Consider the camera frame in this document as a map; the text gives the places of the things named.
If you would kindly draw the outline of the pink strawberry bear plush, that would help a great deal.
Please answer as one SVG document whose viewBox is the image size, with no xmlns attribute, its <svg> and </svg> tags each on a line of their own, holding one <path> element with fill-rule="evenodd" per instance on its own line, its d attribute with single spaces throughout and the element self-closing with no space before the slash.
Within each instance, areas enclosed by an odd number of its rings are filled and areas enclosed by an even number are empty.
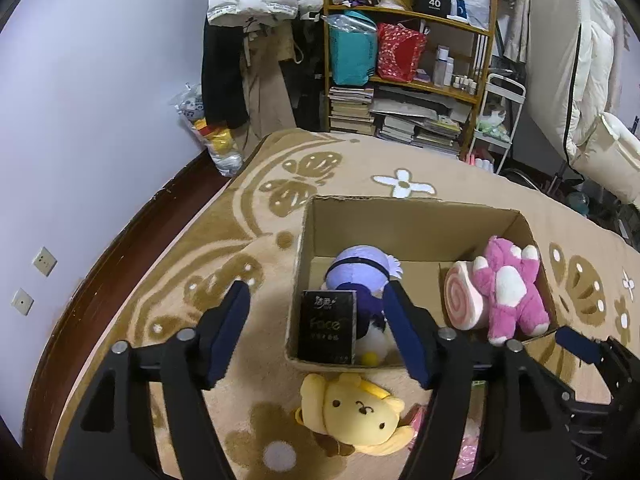
<svg viewBox="0 0 640 480">
<path fill-rule="evenodd" d="M 503 346 L 517 328 L 527 337 L 548 330 L 550 318 L 536 286 L 539 270 L 534 245 L 521 248 L 498 236 L 474 259 L 472 283 L 488 302 L 488 341 L 493 346 Z"/>
</svg>

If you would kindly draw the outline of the pink swirl roll cushion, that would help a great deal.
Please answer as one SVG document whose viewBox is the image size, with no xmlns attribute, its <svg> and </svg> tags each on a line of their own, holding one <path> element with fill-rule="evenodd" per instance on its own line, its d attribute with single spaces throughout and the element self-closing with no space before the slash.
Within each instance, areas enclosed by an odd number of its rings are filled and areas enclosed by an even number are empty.
<svg viewBox="0 0 640 480">
<path fill-rule="evenodd" d="M 488 303 L 471 281 L 472 263 L 457 261 L 447 271 L 442 293 L 449 323 L 457 330 L 488 327 Z"/>
</svg>

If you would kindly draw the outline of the black face tissue box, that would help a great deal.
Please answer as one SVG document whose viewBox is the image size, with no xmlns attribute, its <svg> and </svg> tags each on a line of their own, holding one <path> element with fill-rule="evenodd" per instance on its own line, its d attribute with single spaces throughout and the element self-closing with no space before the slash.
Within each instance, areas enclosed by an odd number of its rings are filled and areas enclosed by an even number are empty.
<svg viewBox="0 0 640 480">
<path fill-rule="evenodd" d="M 356 292 L 305 290 L 299 305 L 297 359 L 322 365 L 355 362 Z"/>
</svg>

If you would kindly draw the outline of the pink plastic wrapped pack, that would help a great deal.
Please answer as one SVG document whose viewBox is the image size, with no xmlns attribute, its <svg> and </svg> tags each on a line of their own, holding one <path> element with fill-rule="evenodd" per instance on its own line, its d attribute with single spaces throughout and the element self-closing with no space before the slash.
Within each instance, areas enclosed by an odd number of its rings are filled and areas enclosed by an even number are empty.
<svg viewBox="0 0 640 480">
<path fill-rule="evenodd" d="M 414 432 L 412 440 L 407 445 L 409 451 L 412 451 L 416 444 L 420 428 L 426 419 L 426 406 L 424 404 L 413 404 L 408 411 L 402 423 L 411 426 Z M 468 418 L 465 423 L 465 430 L 460 446 L 457 460 L 457 466 L 454 470 L 454 479 L 470 474 L 473 470 L 478 444 L 480 443 L 480 426 L 472 419 Z"/>
</svg>

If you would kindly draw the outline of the yellow bear plush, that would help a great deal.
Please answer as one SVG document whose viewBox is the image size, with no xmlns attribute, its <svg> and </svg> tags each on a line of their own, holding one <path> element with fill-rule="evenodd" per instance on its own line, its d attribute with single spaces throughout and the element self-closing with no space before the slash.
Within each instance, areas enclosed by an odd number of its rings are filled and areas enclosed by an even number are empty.
<svg viewBox="0 0 640 480">
<path fill-rule="evenodd" d="M 400 422 L 405 402 L 358 374 L 343 373 L 335 380 L 309 374 L 299 393 L 296 422 L 312 432 L 329 457 L 386 456 L 416 436 L 413 426 Z"/>
</svg>

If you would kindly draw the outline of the open cardboard box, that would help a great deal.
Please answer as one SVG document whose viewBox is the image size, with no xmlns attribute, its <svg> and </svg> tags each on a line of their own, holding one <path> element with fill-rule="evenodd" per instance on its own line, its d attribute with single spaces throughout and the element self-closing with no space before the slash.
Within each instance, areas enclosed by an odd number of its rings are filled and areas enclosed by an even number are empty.
<svg viewBox="0 0 640 480">
<path fill-rule="evenodd" d="M 432 198 L 314 196 L 305 207 L 298 242 L 286 359 L 307 372 L 364 371 L 356 364 L 339 366 L 320 358 L 305 360 L 298 352 L 298 345 L 310 341 L 311 335 L 309 330 L 299 329 L 302 293 L 321 287 L 326 270 L 343 250 L 369 245 L 397 258 L 405 292 L 416 306 L 429 310 L 435 322 L 444 326 L 449 323 L 442 298 L 446 272 L 457 261 L 479 256 L 493 235 L 520 247 L 538 244 L 528 219 L 517 209 Z"/>
</svg>

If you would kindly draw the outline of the beige butterfly patterned blanket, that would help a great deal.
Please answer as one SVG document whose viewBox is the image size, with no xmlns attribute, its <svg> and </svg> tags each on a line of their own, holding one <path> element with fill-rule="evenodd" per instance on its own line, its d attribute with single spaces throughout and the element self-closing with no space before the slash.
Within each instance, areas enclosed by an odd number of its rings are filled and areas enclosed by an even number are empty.
<svg viewBox="0 0 640 480">
<path fill-rule="evenodd" d="M 205 401 L 241 479 L 395 479 L 406 451 L 330 457 L 294 420 L 303 373 L 285 356 L 288 307 L 305 206 L 312 196 L 370 204 L 459 202 L 446 226 L 455 242 L 494 226 L 500 210 L 524 218 L 548 275 L 558 321 L 590 337 L 639 347 L 639 255 L 541 192 L 420 148 L 370 136 L 281 131 L 270 136 L 224 191 L 198 214 L 122 305 L 94 348 L 58 423 L 48 464 L 58 463 L 82 395 L 108 349 L 166 340 L 198 322 L 236 280 L 252 293 L 250 316 L 226 377 Z"/>
</svg>

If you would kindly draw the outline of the white trolley cart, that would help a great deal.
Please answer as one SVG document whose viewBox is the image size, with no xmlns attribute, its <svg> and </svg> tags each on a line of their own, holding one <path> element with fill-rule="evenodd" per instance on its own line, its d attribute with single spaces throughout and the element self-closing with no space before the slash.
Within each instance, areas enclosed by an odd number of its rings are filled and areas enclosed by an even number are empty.
<svg viewBox="0 0 640 480">
<path fill-rule="evenodd" d="M 500 174 L 509 155 L 526 99 L 526 88 L 503 74 L 489 74 L 480 100 L 466 161 Z"/>
</svg>

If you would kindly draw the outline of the pile of magazines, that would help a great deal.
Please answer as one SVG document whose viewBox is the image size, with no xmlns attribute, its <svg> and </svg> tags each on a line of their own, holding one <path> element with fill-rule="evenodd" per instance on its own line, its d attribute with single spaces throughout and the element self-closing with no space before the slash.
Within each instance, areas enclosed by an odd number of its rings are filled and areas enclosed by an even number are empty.
<svg viewBox="0 0 640 480">
<path fill-rule="evenodd" d="M 369 107 L 383 140 L 458 158 L 472 106 L 433 92 L 376 87 Z"/>
</svg>

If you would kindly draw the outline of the plastic bag of toys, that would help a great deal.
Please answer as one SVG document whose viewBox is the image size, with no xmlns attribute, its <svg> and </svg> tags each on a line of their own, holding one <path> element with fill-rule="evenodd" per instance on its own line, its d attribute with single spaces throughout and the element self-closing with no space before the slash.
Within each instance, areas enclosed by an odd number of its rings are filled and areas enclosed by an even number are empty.
<svg viewBox="0 0 640 480">
<path fill-rule="evenodd" d="M 171 101 L 171 105 L 183 125 L 206 149 L 218 172 L 223 177 L 234 177 L 243 166 L 243 156 L 228 127 L 211 127 L 206 122 L 201 85 L 186 84 Z"/>
</svg>

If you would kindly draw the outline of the white cosmetic bottles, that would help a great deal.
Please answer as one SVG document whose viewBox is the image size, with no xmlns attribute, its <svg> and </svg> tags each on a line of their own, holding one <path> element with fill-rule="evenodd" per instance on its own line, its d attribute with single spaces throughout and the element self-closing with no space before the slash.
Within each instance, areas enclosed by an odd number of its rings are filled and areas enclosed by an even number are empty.
<svg viewBox="0 0 640 480">
<path fill-rule="evenodd" d="M 456 60 L 446 46 L 438 46 L 435 51 L 432 83 L 436 87 L 453 88 L 475 96 L 478 93 L 478 68 L 469 65 L 468 70 L 458 70 Z"/>
</svg>

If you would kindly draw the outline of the cream padded chair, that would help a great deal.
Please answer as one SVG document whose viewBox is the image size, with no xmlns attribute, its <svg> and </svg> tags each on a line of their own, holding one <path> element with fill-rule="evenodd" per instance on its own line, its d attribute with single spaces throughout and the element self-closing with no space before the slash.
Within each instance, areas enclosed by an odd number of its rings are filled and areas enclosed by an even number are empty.
<svg viewBox="0 0 640 480">
<path fill-rule="evenodd" d="M 528 112 L 567 167 L 639 203 L 639 140 L 615 115 L 623 13 L 615 0 L 529 0 Z"/>
</svg>

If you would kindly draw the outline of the wooden bookshelf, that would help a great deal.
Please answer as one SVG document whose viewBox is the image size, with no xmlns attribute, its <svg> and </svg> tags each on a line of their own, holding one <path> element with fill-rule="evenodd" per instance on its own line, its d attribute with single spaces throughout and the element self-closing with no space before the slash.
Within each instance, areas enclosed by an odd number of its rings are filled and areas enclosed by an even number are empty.
<svg viewBox="0 0 640 480">
<path fill-rule="evenodd" d="M 354 10 L 360 13 L 373 13 L 378 19 L 374 24 L 374 30 L 378 33 L 378 50 L 374 56 L 375 70 L 369 77 L 370 81 L 431 92 L 471 107 L 458 137 L 459 157 L 465 158 L 472 144 L 482 99 L 488 84 L 489 65 L 497 28 L 498 0 L 490 0 L 489 25 L 486 29 L 452 18 L 380 6 L 356 6 Z M 454 60 L 468 66 L 464 74 L 468 80 L 465 86 L 460 84 L 454 88 L 432 80 L 426 82 L 416 76 L 422 55 L 425 52 L 436 53 L 438 50 L 438 45 L 431 43 L 431 33 L 434 32 L 436 25 L 446 26 L 473 36 L 470 55 L 454 51 L 449 53 Z"/>
</svg>

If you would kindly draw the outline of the stack of books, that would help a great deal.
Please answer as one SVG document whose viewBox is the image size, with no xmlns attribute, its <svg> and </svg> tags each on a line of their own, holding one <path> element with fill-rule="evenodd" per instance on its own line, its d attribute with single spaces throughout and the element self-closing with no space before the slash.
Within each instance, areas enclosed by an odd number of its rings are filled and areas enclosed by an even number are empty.
<svg viewBox="0 0 640 480">
<path fill-rule="evenodd" d="M 330 130 L 373 136 L 376 129 L 370 112 L 373 97 L 374 89 L 371 87 L 329 88 Z"/>
</svg>

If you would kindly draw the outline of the red gift bag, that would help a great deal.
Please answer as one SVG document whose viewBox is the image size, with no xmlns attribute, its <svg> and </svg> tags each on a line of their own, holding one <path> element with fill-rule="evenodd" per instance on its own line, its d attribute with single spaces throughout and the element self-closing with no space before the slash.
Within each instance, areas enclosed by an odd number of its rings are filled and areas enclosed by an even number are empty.
<svg viewBox="0 0 640 480">
<path fill-rule="evenodd" d="M 378 24 L 378 76 L 393 82 L 413 81 L 426 42 L 423 32 L 403 24 Z"/>
</svg>

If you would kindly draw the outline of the teal shopping bag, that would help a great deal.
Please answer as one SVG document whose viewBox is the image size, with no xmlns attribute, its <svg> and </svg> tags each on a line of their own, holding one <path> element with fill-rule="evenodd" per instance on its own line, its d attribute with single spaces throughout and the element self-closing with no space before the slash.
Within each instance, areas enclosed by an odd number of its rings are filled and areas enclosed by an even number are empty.
<svg viewBox="0 0 640 480">
<path fill-rule="evenodd" d="M 378 28 L 364 14 L 346 11 L 323 18 L 329 26 L 332 78 L 340 86 L 364 86 L 374 75 Z"/>
</svg>

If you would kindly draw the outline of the beige trench coat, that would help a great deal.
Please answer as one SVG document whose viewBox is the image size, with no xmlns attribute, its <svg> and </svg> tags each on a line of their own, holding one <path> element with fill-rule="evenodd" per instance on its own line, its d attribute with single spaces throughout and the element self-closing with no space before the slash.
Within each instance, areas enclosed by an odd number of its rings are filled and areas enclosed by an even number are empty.
<svg viewBox="0 0 640 480">
<path fill-rule="evenodd" d="M 241 64 L 247 123 L 233 133 L 244 157 L 271 133 L 295 127 L 280 63 L 294 58 L 291 22 L 262 27 L 244 40 Z"/>
</svg>

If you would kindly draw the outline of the white wall socket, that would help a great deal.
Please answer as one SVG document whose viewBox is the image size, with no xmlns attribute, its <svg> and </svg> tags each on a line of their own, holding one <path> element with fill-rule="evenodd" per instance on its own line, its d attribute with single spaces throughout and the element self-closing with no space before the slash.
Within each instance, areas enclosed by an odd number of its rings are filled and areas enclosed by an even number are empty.
<svg viewBox="0 0 640 480">
<path fill-rule="evenodd" d="M 14 292 L 11 304 L 21 315 L 28 315 L 29 310 L 34 304 L 34 298 L 32 298 L 28 292 L 25 292 L 24 289 L 19 288 Z"/>
<path fill-rule="evenodd" d="M 47 247 L 42 246 L 38 254 L 32 260 L 32 265 L 43 275 L 49 276 L 58 263 L 58 259 L 52 255 Z"/>
</svg>

